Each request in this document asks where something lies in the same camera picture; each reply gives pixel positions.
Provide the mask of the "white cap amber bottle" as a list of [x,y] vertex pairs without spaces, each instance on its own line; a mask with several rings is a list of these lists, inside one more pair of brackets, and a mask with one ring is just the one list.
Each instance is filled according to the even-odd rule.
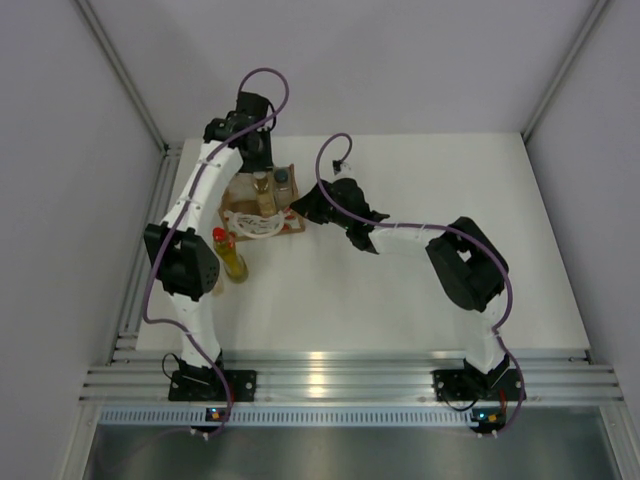
[[220,296],[224,293],[224,279],[219,276],[212,290],[213,296]]
[[269,177],[266,172],[253,173],[253,185],[256,202],[263,217],[272,217],[277,214],[274,196],[270,187]]

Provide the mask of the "red cap yellow bottle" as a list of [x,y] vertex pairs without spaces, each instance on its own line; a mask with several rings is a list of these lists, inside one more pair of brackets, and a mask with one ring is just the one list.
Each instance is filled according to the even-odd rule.
[[249,271],[244,258],[236,249],[234,238],[222,227],[215,227],[212,237],[214,250],[222,260],[228,278],[236,284],[245,282]]

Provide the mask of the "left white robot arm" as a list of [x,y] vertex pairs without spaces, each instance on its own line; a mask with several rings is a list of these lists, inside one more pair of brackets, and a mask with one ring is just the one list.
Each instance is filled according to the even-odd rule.
[[225,374],[213,367],[221,347],[214,330],[210,292],[221,266],[209,236],[235,175],[273,165],[270,132],[263,126],[274,111],[267,98],[239,92],[235,109],[205,128],[194,170],[171,209],[144,231],[152,275],[175,310],[176,318],[165,322],[181,332],[180,359],[196,369],[191,387],[207,400],[219,397],[226,386]]

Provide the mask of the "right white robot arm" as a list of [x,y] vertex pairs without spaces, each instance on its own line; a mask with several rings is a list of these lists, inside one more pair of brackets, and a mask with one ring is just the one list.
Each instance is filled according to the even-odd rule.
[[290,208],[313,223],[341,227],[361,251],[429,261],[447,298],[465,312],[463,367],[439,381],[438,398],[498,396],[510,366],[499,329],[511,313],[513,288],[507,262],[472,219],[460,217],[445,226],[391,223],[370,208],[352,178],[320,180]]

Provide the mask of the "grey cap clear jar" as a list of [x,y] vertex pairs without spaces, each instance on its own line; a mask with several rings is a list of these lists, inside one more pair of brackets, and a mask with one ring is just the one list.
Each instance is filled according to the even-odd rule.
[[277,168],[273,171],[274,197],[280,210],[285,210],[293,198],[290,170]]

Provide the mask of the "burlap watermelon canvas bag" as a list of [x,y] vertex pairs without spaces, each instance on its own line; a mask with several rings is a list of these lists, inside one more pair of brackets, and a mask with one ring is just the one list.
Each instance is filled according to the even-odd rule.
[[[291,175],[293,198],[299,198],[298,187],[295,178],[295,167],[288,168]],[[273,171],[268,172],[270,187],[274,196]],[[303,233],[306,230],[304,219],[290,209],[280,210],[276,204],[277,214],[272,217],[263,217],[256,202],[253,185],[253,174],[238,173],[227,187],[222,203],[218,209],[218,215],[223,227],[238,241],[262,240],[275,236]]]

